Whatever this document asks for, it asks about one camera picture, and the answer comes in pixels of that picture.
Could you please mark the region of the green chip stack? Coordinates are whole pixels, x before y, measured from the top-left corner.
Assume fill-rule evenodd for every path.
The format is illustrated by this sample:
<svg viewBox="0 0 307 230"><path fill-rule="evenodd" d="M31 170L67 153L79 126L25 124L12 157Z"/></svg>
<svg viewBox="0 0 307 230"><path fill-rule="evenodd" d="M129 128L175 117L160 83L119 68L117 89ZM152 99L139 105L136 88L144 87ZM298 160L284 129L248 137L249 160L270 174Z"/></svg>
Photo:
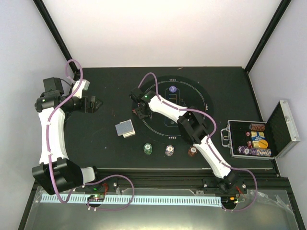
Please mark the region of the green chip stack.
<svg viewBox="0 0 307 230"><path fill-rule="evenodd" d="M151 155L153 151L152 145L150 143L145 143L143 146L143 151L146 155Z"/></svg>

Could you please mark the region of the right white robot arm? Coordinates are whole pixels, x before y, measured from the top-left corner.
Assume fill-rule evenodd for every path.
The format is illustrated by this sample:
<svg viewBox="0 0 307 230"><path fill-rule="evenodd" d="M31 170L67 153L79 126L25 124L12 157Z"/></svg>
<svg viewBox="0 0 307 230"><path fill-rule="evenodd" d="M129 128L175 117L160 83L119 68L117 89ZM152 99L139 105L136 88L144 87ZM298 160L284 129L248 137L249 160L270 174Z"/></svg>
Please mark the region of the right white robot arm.
<svg viewBox="0 0 307 230"><path fill-rule="evenodd" d="M181 137L200 152L215 177L219 178L218 187L222 193L230 193L235 188L237 174L214 146L203 119L209 118L213 123L213 130L216 131L216 123L212 117L193 107L187 108L172 103L153 91L144 93L135 88L130 92L130 98L138 105L135 112L139 119L149 117L151 113L159 113L177 124Z"/></svg>

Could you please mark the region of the orange black chip stack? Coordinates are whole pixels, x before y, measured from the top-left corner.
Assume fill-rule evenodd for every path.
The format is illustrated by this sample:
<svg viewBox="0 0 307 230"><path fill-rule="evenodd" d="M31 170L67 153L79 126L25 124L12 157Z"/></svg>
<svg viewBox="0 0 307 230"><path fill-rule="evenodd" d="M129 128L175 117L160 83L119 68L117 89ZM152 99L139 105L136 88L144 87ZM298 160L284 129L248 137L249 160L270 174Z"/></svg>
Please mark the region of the orange black chip stack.
<svg viewBox="0 0 307 230"><path fill-rule="evenodd" d="M198 152L198 150L194 146L192 146L188 150L188 155L190 157L194 157L194 156L196 156L197 152Z"/></svg>

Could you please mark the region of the purple round blind button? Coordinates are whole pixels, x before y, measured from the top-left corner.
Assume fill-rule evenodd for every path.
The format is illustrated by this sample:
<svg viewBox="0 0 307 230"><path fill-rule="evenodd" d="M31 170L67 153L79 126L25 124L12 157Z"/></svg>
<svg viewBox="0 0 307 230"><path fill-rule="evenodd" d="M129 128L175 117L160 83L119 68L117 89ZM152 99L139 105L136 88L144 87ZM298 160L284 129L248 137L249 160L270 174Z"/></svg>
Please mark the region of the purple round blind button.
<svg viewBox="0 0 307 230"><path fill-rule="evenodd" d="M177 87L176 86L170 86L169 88L170 93L176 93L177 92Z"/></svg>

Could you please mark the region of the blue white chip stack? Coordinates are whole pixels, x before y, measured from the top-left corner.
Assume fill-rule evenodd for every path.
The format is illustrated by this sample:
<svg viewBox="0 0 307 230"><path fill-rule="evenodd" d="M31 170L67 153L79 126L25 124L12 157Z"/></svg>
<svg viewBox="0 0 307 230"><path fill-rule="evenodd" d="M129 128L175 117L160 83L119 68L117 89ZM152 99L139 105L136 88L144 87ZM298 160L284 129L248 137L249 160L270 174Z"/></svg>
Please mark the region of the blue white chip stack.
<svg viewBox="0 0 307 230"><path fill-rule="evenodd" d="M167 156L172 156L174 154L174 151L175 151L174 147L172 145L168 145L166 146L165 154Z"/></svg>

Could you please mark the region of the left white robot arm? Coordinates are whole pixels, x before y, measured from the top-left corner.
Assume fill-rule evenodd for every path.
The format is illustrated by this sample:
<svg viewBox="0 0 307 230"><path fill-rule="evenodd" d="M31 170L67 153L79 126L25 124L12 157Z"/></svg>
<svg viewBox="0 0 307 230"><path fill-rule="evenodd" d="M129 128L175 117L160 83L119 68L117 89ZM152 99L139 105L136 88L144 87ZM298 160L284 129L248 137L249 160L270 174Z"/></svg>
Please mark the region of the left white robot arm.
<svg viewBox="0 0 307 230"><path fill-rule="evenodd" d="M35 103L42 128L42 151L39 165L32 168L35 180L54 195L86 184L92 191L103 186L103 179L95 174L95 167L81 168L69 160L65 147L64 123L74 111L94 113L102 102L85 96L89 81L76 81L72 93L64 95L60 78L43 80L45 91Z"/></svg>

